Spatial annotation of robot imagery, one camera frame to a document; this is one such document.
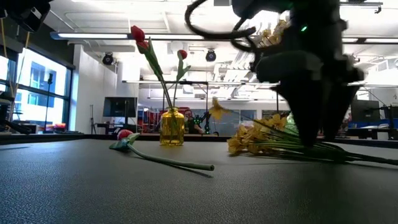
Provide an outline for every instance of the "yellow glass vase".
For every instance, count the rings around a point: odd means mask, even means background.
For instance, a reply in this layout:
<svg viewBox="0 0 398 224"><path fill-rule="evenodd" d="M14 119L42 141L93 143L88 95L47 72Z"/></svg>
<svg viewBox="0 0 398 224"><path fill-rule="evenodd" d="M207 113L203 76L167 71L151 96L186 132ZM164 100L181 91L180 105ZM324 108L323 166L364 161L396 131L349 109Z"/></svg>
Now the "yellow glass vase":
<svg viewBox="0 0 398 224"><path fill-rule="evenodd" d="M169 109L160 121L160 145L182 146L184 143L184 115L178 108Z"/></svg>

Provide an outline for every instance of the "security camera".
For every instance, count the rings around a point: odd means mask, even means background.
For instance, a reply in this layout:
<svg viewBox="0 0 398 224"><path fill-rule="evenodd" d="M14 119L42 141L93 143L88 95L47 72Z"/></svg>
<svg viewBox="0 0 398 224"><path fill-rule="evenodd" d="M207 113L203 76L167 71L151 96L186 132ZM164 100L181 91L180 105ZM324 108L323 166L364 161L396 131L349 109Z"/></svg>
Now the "security camera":
<svg viewBox="0 0 398 224"><path fill-rule="evenodd" d="M208 50L206 54L207 62L214 62L216 60L216 52L214 50Z"/></svg>
<svg viewBox="0 0 398 224"><path fill-rule="evenodd" d="M114 62L113 53L106 52L104 58L102 58L102 63L104 63L104 65L112 65L113 62Z"/></svg>

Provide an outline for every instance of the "daffodil bunch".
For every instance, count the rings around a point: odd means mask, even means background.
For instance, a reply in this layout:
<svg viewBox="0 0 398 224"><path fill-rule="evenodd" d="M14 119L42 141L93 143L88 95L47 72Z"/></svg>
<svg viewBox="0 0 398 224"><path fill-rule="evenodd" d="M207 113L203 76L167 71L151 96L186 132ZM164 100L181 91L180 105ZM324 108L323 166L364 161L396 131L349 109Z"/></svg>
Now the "daffodil bunch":
<svg viewBox="0 0 398 224"><path fill-rule="evenodd" d="M270 45L275 45L279 44L282 40L282 34L286 28L289 27L289 24L284 21L280 20L278 24L276 25L275 29L273 32L271 32L270 29L266 29L262 31L262 39L260 42L260 46L270 46Z"/></svg>
<svg viewBox="0 0 398 224"><path fill-rule="evenodd" d="M209 113L215 119L220 119L225 113L235 112L222 107L213 98L213 107ZM301 143L292 115L287 118L275 114L271 119L247 119L252 120L254 125L240 125L236 134L227 140L228 151L232 155L250 152L256 156L335 162L368 161L398 166L397 160L347 152L339 146L319 140L313 146L306 147Z"/></svg>

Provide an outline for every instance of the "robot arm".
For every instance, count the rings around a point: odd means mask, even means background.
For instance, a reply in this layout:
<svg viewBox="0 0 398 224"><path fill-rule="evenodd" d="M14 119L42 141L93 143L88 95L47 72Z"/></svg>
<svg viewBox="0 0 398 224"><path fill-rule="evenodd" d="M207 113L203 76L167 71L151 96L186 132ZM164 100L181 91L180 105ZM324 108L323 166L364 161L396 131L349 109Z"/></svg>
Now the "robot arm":
<svg viewBox="0 0 398 224"><path fill-rule="evenodd" d="M348 83L364 78L363 72L354 68L349 57L343 55L341 37L347 25L340 19L340 1L231 2L235 14L241 17L231 33L209 33L193 27L189 17L195 3L188 7L185 15L188 27L209 39L230 39L239 50L255 54L252 70L260 82L278 83L273 90L287 100L304 145L313 145L320 128L327 139L333 139L359 89L359 86L349 86ZM253 27L238 31L246 19L253 18L261 10L290 11L290 26L284 30L277 45L257 48L249 37L254 33ZM237 38L245 38L249 45L238 43Z"/></svg>

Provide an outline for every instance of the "dark gray table surface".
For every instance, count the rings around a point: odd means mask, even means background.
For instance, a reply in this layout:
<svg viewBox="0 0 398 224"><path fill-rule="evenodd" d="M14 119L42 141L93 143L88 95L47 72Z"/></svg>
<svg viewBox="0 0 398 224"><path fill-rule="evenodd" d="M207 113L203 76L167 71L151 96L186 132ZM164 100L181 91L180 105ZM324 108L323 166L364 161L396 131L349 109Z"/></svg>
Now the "dark gray table surface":
<svg viewBox="0 0 398 224"><path fill-rule="evenodd" d="M398 223L398 168L229 157L223 142L143 152L214 164L165 166L77 140L0 146L0 223ZM397 149L343 145L398 159Z"/></svg>

